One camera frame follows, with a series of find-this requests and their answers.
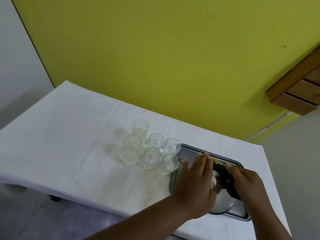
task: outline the person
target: person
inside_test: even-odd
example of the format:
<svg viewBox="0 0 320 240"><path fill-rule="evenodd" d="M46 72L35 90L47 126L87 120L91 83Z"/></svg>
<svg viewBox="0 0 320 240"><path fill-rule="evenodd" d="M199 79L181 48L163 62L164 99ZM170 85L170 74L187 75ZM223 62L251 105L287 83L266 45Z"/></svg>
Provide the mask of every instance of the person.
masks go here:
<svg viewBox="0 0 320 240"><path fill-rule="evenodd" d="M185 159L172 195L86 240L165 240L183 223L207 214L214 206L216 193L210 188L213 163L208 152L199 153L191 168ZM276 216L259 175L230 164L226 168L251 216L257 240L292 240Z"/></svg>

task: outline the person's left hand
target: person's left hand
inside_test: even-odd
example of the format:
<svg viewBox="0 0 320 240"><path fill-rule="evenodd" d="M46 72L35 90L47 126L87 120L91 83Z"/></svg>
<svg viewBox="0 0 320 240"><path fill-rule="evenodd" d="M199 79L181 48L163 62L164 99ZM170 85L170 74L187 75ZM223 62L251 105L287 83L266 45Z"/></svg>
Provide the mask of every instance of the person's left hand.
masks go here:
<svg viewBox="0 0 320 240"><path fill-rule="evenodd" d="M172 197L188 219L199 218L214 206L216 193L210 188L213 164L208 152L199 153L190 169L187 159L183 163Z"/></svg>

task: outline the white wall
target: white wall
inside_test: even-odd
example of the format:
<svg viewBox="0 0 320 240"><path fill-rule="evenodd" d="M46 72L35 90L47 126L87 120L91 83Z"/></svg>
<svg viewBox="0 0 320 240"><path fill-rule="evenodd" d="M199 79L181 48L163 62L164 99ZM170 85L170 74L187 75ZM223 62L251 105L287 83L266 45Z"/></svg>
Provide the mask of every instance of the white wall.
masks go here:
<svg viewBox="0 0 320 240"><path fill-rule="evenodd" d="M295 240L320 238L320 109L262 139Z"/></svg>
<svg viewBox="0 0 320 240"><path fill-rule="evenodd" d="M0 0L0 129L53 89L11 0Z"/></svg>

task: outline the wooden cabinet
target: wooden cabinet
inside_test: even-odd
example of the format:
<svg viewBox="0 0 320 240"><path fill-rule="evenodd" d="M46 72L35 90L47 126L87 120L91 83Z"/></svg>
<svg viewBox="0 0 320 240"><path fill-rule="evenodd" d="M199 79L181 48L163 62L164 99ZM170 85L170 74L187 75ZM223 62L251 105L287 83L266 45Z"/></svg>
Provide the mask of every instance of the wooden cabinet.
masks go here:
<svg viewBox="0 0 320 240"><path fill-rule="evenodd" d="M320 46L273 84L266 94L271 103L306 115L320 105Z"/></svg>

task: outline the floor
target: floor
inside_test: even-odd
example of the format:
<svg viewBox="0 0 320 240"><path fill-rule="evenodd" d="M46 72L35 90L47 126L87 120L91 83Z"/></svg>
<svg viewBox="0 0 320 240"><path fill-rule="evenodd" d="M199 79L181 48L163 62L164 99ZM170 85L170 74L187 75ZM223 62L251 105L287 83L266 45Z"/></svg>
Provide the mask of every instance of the floor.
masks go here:
<svg viewBox="0 0 320 240"><path fill-rule="evenodd" d="M122 220L105 211L17 185L0 184L1 240L81 240ZM178 240L169 237L167 240Z"/></svg>

